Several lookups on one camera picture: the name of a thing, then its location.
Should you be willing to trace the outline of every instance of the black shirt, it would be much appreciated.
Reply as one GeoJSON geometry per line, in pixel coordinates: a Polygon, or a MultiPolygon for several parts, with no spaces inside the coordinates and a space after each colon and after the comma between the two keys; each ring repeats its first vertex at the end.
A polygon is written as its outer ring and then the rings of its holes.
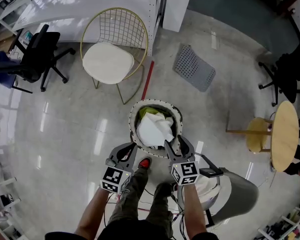
{"type": "MultiPolygon", "coordinates": [[[[98,240],[168,240],[165,230],[153,225],[146,220],[125,220],[121,219],[109,224],[100,234],[98,240]]],[[[51,232],[45,235],[45,240],[86,240],[82,236],[65,233],[51,232]]],[[[213,233],[200,233],[192,240],[218,240],[213,233]]]]}

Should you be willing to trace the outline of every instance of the gray pants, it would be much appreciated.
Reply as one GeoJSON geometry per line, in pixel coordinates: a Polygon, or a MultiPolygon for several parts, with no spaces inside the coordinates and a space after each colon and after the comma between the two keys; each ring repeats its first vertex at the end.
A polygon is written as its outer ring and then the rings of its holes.
{"type": "MultiPolygon", "coordinates": [[[[112,216],[109,219],[109,224],[122,219],[138,219],[138,203],[147,182],[148,171],[143,168],[136,170],[129,184],[125,187],[129,192],[122,192],[120,201],[115,206],[112,216]]],[[[173,236],[173,214],[168,210],[168,198],[161,194],[162,191],[158,191],[160,186],[158,185],[155,190],[153,203],[149,215],[145,220],[153,225],[163,227],[166,236],[170,239],[173,236]]]]}

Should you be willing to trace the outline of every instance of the red line on floor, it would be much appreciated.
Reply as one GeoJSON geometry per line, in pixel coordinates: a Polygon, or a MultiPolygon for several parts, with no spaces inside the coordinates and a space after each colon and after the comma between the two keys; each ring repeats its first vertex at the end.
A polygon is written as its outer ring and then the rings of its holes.
{"type": "Polygon", "coordinates": [[[146,77],[146,82],[145,82],[145,86],[144,86],[144,89],[143,89],[143,93],[142,93],[142,98],[141,98],[141,100],[144,100],[145,97],[146,97],[147,90],[148,90],[148,85],[149,85],[149,82],[150,82],[152,70],[154,69],[154,65],[155,65],[155,62],[154,62],[154,61],[151,61],[149,73],[148,73],[148,76],[146,77]]]}

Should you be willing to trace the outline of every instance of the person's left arm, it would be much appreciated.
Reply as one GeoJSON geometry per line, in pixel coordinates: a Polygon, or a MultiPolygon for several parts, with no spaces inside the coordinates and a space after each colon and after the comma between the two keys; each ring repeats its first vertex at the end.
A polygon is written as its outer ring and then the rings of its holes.
{"type": "Polygon", "coordinates": [[[98,232],[102,216],[105,212],[109,191],[99,189],[85,208],[75,234],[87,240],[94,240],[98,232]]]}

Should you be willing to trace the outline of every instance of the gold metal frame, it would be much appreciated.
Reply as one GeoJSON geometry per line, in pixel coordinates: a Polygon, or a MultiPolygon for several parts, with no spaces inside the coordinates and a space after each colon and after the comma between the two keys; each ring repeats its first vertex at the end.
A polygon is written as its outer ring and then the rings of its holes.
{"type": "MultiPolygon", "coordinates": [[[[129,9],[121,7],[112,7],[99,12],[94,17],[92,17],[92,19],[89,21],[89,23],[84,29],[80,42],[80,56],[82,60],[84,57],[82,51],[83,40],[86,31],[90,24],[97,18],[99,19],[100,30],[100,35],[97,40],[97,43],[107,42],[116,46],[120,46],[120,48],[129,52],[134,58],[134,65],[136,65],[136,67],[132,69],[132,71],[128,73],[128,75],[123,80],[130,78],[137,72],[137,70],[140,67],[142,67],[142,75],[138,87],[133,93],[133,95],[126,102],[124,102],[122,98],[119,85],[116,84],[121,101],[123,104],[126,104],[136,95],[143,81],[145,71],[143,62],[145,61],[145,58],[148,53],[148,32],[146,26],[141,20],[141,18],[129,9]],[[141,51],[143,50],[142,46],[144,45],[144,38],[145,49],[142,55],[141,51]]],[[[99,81],[97,84],[95,83],[95,80],[93,78],[92,81],[94,84],[94,88],[97,89],[99,87],[99,81]]]]}

